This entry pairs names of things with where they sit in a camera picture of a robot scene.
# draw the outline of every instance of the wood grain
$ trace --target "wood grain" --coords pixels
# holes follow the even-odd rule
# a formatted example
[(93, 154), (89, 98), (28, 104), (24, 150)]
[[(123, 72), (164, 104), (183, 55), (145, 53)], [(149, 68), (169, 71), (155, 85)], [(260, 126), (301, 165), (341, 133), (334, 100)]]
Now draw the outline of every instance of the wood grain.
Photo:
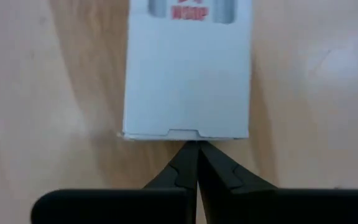
[[(128, 7), (0, 0), (0, 223), (54, 189), (142, 187), (183, 144), (119, 135)], [(358, 0), (254, 1), (253, 35), (250, 139), (214, 144), (281, 187), (358, 188)]]

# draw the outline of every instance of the wooden table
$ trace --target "wooden table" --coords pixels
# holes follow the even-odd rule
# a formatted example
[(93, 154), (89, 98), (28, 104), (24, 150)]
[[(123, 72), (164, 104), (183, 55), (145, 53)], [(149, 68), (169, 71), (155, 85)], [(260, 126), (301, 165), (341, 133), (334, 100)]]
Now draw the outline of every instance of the wooden table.
[[(127, 10), (0, 0), (0, 223), (54, 189), (142, 187), (183, 144), (120, 137)], [(254, 13), (251, 138), (216, 145), (281, 187), (358, 188), (358, 0)]]

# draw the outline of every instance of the black object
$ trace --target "black object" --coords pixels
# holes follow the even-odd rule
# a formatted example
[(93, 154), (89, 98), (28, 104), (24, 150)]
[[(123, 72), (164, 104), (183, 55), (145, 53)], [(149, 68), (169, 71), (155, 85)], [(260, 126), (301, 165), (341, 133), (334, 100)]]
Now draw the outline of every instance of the black object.
[(41, 223), (195, 223), (197, 180), (207, 222), (358, 223), (358, 190), (278, 189), (208, 142), (187, 142), (140, 190), (58, 190), (31, 213)]

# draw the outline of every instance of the light wood surface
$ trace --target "light wood surface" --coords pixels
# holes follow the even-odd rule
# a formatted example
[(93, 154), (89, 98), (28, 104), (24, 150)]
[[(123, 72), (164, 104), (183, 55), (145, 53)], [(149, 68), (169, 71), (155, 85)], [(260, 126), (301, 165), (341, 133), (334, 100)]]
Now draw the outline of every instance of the light wood surface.
[[(125, 142), (126, 0), (0, 0), (0, 223), (59, 188), (138, 188), (182, 142)], [(358, 188), (358, 0), (256, 0), (251, 138), (281, 187)], [(204, 222), (202, 209), (198, 221)]]

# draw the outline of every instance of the white cardboard box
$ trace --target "white cardboard box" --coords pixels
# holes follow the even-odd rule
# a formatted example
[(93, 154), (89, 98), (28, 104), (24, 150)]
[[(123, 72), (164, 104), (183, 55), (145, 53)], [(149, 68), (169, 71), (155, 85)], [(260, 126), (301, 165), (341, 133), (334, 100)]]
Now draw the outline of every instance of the white cardboard box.
[(131, 0), (124, 137), (248, 137), (252, 0)]

